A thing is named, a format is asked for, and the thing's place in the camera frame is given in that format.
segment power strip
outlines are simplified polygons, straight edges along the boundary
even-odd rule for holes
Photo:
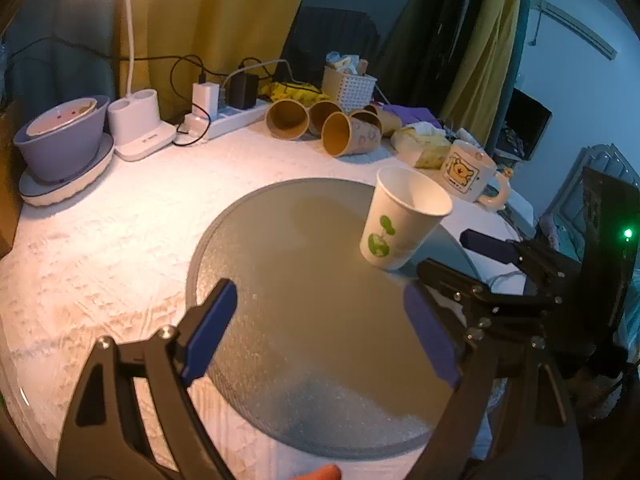
[[[257,123],[264,118],[267,108],[269,108],[269,104],[260,99],[258,99],[255,106],[249,110],[238,110],[231,106],[221,108],[213,119],[207,135],[203,138],[215,139],[239,128],[244,128],[249,124]],[[182,131],[188,130],[191,137],[198,138],[204,133],[207,124],[209,124],[208,120],[194,114],[188,114],[184,117],[184,124],[180,129]]]

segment desk lamp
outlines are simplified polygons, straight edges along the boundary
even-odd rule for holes
[[[175,139],[176,127],[160,120],[158,92],[145,89],[132,93],[135,48],[131,0],[125,0],[127,36],[129,38],[129,75],[127,95],[109,106],[109,124],[115,151],[123,160],[145,158]]]

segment round glass mat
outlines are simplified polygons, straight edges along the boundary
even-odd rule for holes
[[[209,367],[229,404],[294,448],[379,460],[424,446],[451,394],[402,305],[415,264],[431,257],[469,276],[460,245],[438,227],[390,273],[358,247],[373,187],[291,180],[251,193],[204,233],[187,304],[220,278],[238,286],[236,315]]]

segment mug handle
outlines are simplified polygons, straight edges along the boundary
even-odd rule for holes
[[[504,205],[507,203],[511,193],[511,184],[506,176],[500,171],[496,171],[495,179],[500,186],[498,196],[482,195],[478,198],[478,202],[481,203],[487,211],[500,211],[504,209]]]

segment woven plastic basket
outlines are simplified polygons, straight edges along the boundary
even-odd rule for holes
[[[350,112],[355,108],[364,108],[371,102],[376,81],[370,75],[342,74],[325,67],[322,92],[336,101],[345,112]]]

